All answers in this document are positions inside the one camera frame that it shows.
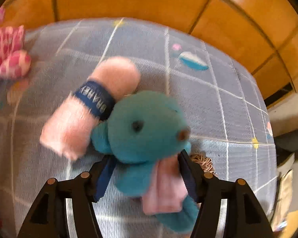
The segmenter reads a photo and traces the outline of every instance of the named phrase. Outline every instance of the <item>pink leopard print plush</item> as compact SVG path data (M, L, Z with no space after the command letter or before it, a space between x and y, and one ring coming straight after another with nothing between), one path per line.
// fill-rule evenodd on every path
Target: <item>pink leopard print plush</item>
M0 8L0 22L4 8ZM24 27L0 28L0 79L16 79L24 76L30 68L31 57L22 50Z

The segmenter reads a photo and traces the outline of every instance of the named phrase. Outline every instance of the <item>pink plush toy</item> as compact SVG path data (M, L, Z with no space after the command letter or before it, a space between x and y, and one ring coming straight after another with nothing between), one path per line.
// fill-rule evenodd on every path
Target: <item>pink plush toy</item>
M109 117L115 102L135 91L139 81L140 73L130 60L103 61L45 123L41 144L71 160L83 156L92 129Z
M0 22L4 8L0 8ZM0 79L16 79L24 76L30 68L31 57L21 50L24 42L24 27L0 28Z

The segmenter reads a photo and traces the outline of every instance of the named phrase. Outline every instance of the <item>teal stuffed animal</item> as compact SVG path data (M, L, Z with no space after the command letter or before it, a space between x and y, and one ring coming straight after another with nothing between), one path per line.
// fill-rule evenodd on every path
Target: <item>teal stuffed animal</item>
M125 165L116 187L123 194L140 197L148 190L157 160L188 153L189 128L177 102L162 93L141 91L119 101L109 119L92 132L95 149L113 154ZM198 208L187 196L178 213L157 214L170 229L187 233L193 229Z

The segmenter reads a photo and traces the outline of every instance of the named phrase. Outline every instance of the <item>grid pattern mat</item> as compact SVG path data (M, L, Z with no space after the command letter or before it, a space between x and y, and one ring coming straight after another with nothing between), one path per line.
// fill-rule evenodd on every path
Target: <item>grid pattern mat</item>
M220 179L244 178L264 211L271 212L276 151L266 128L268 114L253 77L227 55L186 34L131 19L48 25L27 33L25 49L33 60L30 86L8 104L7 93L18 94L18 85L0 83L0 215L7 237L16 237L48 178L73 178L101 159L89 147L83 159L70 163L43 148L39 137L47 118L97 63L116 55L130 58L142 73L138 90L165 92L178 100L192 130L193 152L211 157ZM182 64L183 51L197 55L209 69ZM258 146L252 144L254 137ZM94 204L104 238L184 237L144 215L138 200L118 192L113 183L119 171L115 169L105 196ZM70 200L67 205L70 234L76 237ZM218 237L225 215L223 200Z

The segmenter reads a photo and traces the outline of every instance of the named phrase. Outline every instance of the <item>pink cloth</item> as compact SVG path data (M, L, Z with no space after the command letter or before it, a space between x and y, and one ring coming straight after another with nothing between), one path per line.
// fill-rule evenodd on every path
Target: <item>pink cloth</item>
M0 22L4 17L4 8L0 8ZM30 68L31 57L22 50L24 27L0 28L0 79L16 79L24 76Z
M146 215L180 212L187 195L178 155L159 160L153 169L149 190L142 196L143 212Z
M90 143L91 129L99 120L72 95L54 112L53 119L57 121L49 120L42 129L41 144L70 160L83 156Z

